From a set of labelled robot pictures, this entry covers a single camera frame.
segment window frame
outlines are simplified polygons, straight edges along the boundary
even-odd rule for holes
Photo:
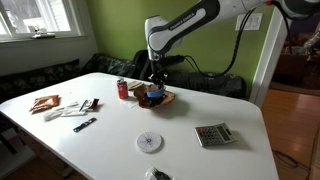
[[[39,8],[40,14],[43,18],[50,19],[53,16],[51,15],[45,15],[43,16],[44,12],[48,10],[48,2],[41,2],[41,0],[35,0],[37,3],[37,6]],[[70,31],[48,31],[55,33],[55,36],[57,38],[60,37],[76,37],[76,36],[83,36],[84,31],[82,28],[82,24],[80,21],[80,15],[78,11],[78,5],[76,0],[62,0],[62,3],[64,5],[66,17],[70,26]],[[7,41],[16,41],[16,40],[30,40],[30,37],[33,36],[35,33],[16,33],[15,29],[12,27],[12,24],[9,20],[9,17],[7,13],[5,12],[5,8],[0,1],[0,24],[4,26],[4,29],[6,30],[7,34],[0,34],[0,43],[1,42],[7,42]]]

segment red soda can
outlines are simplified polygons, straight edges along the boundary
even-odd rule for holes
[[[120,99],[127,99],[128,98],[128,86],[127,82],[124,81],[123,78],[117,81],[118,86],[118,94]]]

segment small black object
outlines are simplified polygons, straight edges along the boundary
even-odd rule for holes
[[[73,129],[74,132],[79,132],[81,131],[83,128],[89,126],[91,123],[95,122],[97,119],[96,118],[91,118],[88,121],[82,123],[80,126],[76,127]]]

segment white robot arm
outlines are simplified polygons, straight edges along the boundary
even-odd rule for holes
[[[156,72],[154,62],[179,46],[184,36],[206,24],[245,14],[264,4],[281,6],[288,17],[296,18],[314,14],[320,7],[320,0],[201,0],[170,22],[161,16],[150,17],[145,22],[145,36],[153,75]],[[152,81],[159,82],[159,78],[156,79],[151,77]]]

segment wall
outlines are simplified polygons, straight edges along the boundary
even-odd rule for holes
[[[77,0],[85,35],[82,37],[0,42],[0,76],[46,67],[74,59],[84,65],[97,45],[92,30],[87,3]]]
[[[167,20],[180,15],[196,0],[87,0],[99,52],[118,58],[132,59],[135,52],[146,49],[144,21],[153,15]],[[259,62],[273,8],[260,7],[263,12],[260,31],[243,33],[238,59],[231,73],[242,76],[251,87]],[[184,43],[170,54],[191,55],[203,71],[224,71],[232,57],[237,32],[236,18],[209,25],[188,35]],[[175,67],[191,70],[185,62]]]

